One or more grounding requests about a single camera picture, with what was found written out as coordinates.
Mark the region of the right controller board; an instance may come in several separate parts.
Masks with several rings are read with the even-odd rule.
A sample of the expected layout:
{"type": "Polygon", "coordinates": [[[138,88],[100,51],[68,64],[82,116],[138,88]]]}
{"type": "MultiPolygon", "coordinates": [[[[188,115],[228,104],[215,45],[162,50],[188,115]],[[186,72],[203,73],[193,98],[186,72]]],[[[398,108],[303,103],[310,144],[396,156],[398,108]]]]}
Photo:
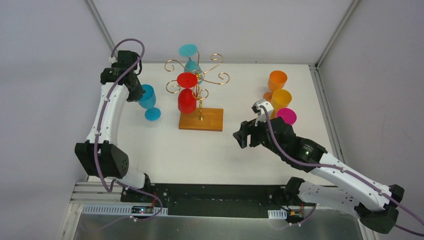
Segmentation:
{"type": "Polygon", "coordinates": [[[299,213],[296,213],[296,212],[290,212],[290,213],[287,214],[286,221],[288,223],[295,224],[295,223],[299,223],[299,222],[303,221],[304,219],[305,219],[305,217],[304,217],[303,214],[301,214],[301,213],[299,214],[299,213]]]}

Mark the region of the wooden rack base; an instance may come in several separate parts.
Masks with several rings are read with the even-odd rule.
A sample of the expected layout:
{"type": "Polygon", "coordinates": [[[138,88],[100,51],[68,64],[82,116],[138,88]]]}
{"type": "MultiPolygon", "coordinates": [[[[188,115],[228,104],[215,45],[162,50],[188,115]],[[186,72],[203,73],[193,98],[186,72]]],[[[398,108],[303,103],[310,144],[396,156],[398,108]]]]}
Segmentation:
{"type": "Polygon", "coordinates": [[[223,131],[224,109],[203,108],[202,113],[197,107],[192,113],[181,113],[178,128],[194,131],[223,131]]]}

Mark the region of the yellow wine glass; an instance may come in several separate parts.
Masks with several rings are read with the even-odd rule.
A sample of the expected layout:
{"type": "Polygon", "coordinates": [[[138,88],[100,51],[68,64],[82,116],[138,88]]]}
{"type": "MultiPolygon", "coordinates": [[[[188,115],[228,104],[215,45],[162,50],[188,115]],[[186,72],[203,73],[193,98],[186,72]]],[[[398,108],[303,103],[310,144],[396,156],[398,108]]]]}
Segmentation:
{"type": "Polygon", "coordinates": [[[277,112],[282,108],[287,108],[291,103],[293,97],[288,90],[277,89],[272,93],[270,103],[273,107],[271,118],[275,118],[277,112]]]}

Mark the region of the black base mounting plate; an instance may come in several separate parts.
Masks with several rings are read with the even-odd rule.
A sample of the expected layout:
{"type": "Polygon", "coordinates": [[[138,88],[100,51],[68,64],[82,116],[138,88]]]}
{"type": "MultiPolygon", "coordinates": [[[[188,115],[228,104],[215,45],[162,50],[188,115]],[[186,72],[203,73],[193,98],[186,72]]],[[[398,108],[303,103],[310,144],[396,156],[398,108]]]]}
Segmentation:
{"type": "Polygon", "coordinates": [[[283,185],[219,185],[153,183],[147,192],[156,195],[170,216],[255,218],[269,210],[294,210],[302,203],[284,194],[283,185]]]}

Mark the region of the red wine glass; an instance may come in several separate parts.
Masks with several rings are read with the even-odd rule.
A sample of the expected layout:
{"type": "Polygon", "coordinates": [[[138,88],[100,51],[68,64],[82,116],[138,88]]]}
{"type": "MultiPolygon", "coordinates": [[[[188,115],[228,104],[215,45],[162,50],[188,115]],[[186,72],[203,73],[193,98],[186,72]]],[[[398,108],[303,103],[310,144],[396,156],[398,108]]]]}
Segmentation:
{"type": "Polygon", "coordinates": [[[197,107],[197,100],[193,96],[193,87],[197,84],[198,79],[191,72],[183,72],[176,80],[181,87],[177,100],[178,109],[183,114],[190,114],[197,107]]]}

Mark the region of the blue wine glass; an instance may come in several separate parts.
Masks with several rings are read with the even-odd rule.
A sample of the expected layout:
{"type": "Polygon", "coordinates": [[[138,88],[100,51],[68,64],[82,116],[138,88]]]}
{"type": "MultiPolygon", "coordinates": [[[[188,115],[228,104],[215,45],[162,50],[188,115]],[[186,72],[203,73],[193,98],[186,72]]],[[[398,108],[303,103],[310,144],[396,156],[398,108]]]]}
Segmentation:
{"type": "Polygon", "coordinates": [[[157,99],[154,88],[149,84],[141,85],[145,93],[137,101],[145,109],[144,117],[149,121],[156,121],[161,117],[161,110],[156,107],[157,99]]]}

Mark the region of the magenta wine glass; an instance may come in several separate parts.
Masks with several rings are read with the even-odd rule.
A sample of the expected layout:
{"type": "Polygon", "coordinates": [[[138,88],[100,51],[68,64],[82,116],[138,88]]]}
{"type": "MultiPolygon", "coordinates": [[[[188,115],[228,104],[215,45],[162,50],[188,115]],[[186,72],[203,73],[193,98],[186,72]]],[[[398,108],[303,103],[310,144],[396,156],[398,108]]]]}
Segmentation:
{"type": "Polygon", "coordinates": [[[286,124],[291,126],[297,121],[297,114],[288,107],[279,109],[276,113],[276,117],[281,117],[286,124]]]}

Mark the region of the left controller board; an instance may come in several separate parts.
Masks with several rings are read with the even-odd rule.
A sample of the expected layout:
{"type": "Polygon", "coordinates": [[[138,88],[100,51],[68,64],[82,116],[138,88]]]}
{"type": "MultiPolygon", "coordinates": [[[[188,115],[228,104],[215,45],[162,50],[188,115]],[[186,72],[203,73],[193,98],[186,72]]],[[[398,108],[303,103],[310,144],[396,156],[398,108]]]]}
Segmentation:
{"type": "Polygon", "coordinates": [[[131,207],[131,214],[135,216],[153,215],[154,213],[155,208],[152,206],[133,205],[131,207]]]}

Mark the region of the orange wine glass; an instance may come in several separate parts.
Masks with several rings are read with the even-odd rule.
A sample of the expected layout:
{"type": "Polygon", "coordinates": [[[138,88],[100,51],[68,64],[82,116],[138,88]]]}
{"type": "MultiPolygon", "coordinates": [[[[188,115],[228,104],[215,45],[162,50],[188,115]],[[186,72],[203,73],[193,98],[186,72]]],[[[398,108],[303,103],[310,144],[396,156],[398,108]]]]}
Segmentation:
{"type": "Polygon", "coordinates": [[[268,82],[267,82],[269,91],[263,95],[263,98],[267,100],[268,102],[270,102],[272,99],[273,93],[278,89],[282,89],[285,83],[287,82],[287,80],[288,80],[288,76],[285,72],[281,70],[272,71],[269,74],[268,82]]]}

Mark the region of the teal wine glass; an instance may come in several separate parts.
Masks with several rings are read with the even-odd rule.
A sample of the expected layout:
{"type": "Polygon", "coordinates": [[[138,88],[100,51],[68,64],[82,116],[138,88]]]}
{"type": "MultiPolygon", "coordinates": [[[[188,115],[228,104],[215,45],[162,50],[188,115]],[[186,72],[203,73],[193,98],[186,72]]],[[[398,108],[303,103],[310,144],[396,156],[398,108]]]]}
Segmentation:
{"type": "Polygon", "coordinates": [[[190,73],[193,73],[193,74],[201,74],[202,73],[198,61],[194,61],[192,59],[192,56],[199,54],[198,48],[197,48],[196,45],[191,44],[191,43],[185,44],[185,45],[183,45],[179,48],[178,53],[182,57],[187,58],[187,63],[184,66],[184,72],[190,72],[190,73]]]}

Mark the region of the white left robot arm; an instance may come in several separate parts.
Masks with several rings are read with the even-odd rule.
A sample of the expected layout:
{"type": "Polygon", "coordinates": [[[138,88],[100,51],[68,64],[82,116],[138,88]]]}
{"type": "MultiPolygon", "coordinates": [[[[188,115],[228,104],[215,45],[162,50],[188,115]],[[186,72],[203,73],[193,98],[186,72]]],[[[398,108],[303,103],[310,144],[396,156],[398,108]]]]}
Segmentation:
{"type": "Polygon", "coordinates": [[[153,189],[146,185],[148,176],[129,166],[128,155],[118,148],[118,129],[125,103],[137,102],[146,91],[135,71],[140,67],[139,54],[120,50],[111,67],[100,74],[101,95],[95,120],[84,142],[76,143],[74,152],[88,176],[116,181],[134,188],[140,202],[152,198],[153,189]]]}

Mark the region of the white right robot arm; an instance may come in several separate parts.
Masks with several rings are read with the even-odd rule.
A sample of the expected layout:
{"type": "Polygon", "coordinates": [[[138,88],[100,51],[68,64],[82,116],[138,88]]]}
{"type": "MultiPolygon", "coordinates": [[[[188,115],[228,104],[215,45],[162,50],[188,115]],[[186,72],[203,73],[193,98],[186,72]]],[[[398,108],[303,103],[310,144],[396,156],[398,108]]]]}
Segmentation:
{"type": "Polygon", "coordinates": [[[280,117],[266,121],[243,121],[233,133],[239,146],[262,145],[291,167],[318,176],[333,187],[320,186],[299,177],[291,177],[283,196],[290,205],[299,202],[328,206],[347,213],[367,228],[388,234],[397,223],[404,189],[384,185],[345,165],[313,140],[296,136],[293,127],[280,117]]]}

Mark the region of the controller board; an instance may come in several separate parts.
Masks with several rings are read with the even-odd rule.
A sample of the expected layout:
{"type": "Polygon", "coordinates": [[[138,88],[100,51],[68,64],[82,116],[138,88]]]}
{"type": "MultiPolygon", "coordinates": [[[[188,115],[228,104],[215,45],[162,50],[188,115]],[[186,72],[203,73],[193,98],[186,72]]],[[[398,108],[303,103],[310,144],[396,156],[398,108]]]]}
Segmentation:
{"type": "Polygon", "coordinates": [[[154,213],[155,208],[152,206],[133,205],[131,207],[131,214],[135,216],[153,215],[154,213]]]}
{"type": "Polygon", "coordinates": [[[296,212],[290,212],[290,213],[287,214],[286,221],[288,223],[295,224],[295,223],[299,223],[299,222],[303,221],[304,219],[305,219],[305,217],[304,217],[303,214],[301,214],[301,213],[299,214],[299,213],[296,213],[296,212]]]}

